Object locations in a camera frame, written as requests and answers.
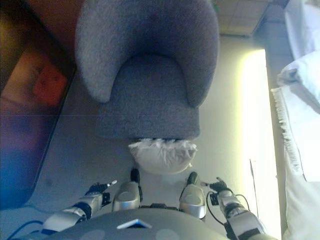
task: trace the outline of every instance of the fringe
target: fringe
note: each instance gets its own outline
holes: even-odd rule
[[[295,138],[291,131],[290,121],[287,114],[286,104],[283,100],[281,88],[271,89],[275,101],[278,121],[283,130],[282,135],[284,138],[284,146],[289,155],[289,164],[292,172],[297,175],[302,175],[303,169],[301,165],[300,153],[297,148]]]

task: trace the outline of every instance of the pillow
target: pillow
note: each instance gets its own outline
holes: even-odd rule
[[[298,81],[320,104],[320,51],[313,51],[284,67],[278,75],[278,83]]]
[[[153,174],[176,174],[184,171],[197,151],[197,146],[188,140],[145,138],[128,147],[141,168]]]

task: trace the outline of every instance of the orange object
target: orange object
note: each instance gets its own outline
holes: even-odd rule
[[[42,69],[32,92],[41,102],[56,107],[61,100],[66,84],[67,78],[49,62]]]

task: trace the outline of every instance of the black cable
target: black cable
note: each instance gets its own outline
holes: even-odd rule
[[[258,201],[257,201],[257,190],[256,190],[256,181],[255,181],[254,169],[253,169],[253,167],[252,167],[251,159],[250,159],[250,171],[251,171],[251,176],[252,176],[252,179],[253,179],[253,188],[254,188],[255,206],[256,206],[256,216],[259,218]]]
[[[221,224],[222,226],[225,226],[219,219],[217,219],[216,218],[216,216],[212,213],[212,211],[210,210],[210,207],[209,207],[209,203],[208,203],[208,196],[209,196],[209,194],[215,194],[213,191],[209,191],[208,193],[207,193],[207,195],[206,195],[206,198],[205,198],[205,200],[206,200],[206,205],[207,205],[207,207],[208,207],[208,210],[209,210],[209,212],[211,213],[211,215],[212,215],[212,217],[214,218],[214,220],[216,220],[219,224]]]
[[[236,196],[236,197],[237,197],[237,196],[241,196],[241,197],[243,197],[243,198],[244,198],[244,200],[245,200],[245,202],[246,202],[246,205],[248,206],[248,210],[250,211],[249,203],[248,203],[248,200],[246,199],[246,197],[245,197],[245,196],[243,196],[242,194],[236,194],[235,196]]]
[[[33,221],[28,221],[25,224],[23,224],[22,226],[20,226],[17,230],[15,230],[6,240],[11,240],[18,232],[20,232],[24,227],[30,225],[30,224],[44,224],[42,221],[37,221],[37,220],[33,220]]]

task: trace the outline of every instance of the white bedsheet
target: white bedsheet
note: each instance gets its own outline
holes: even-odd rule
[[[271,91],[292,169],[320,182],[320,107],[298,82]]]
[[[307,0],[290,0],[284,9],[286,29],[294,59],[320,50],[320,8]]]
[[[320,182],[307,182],[293,173],[285,152],[285,194],[288,228],[282,240],[320,239]]]

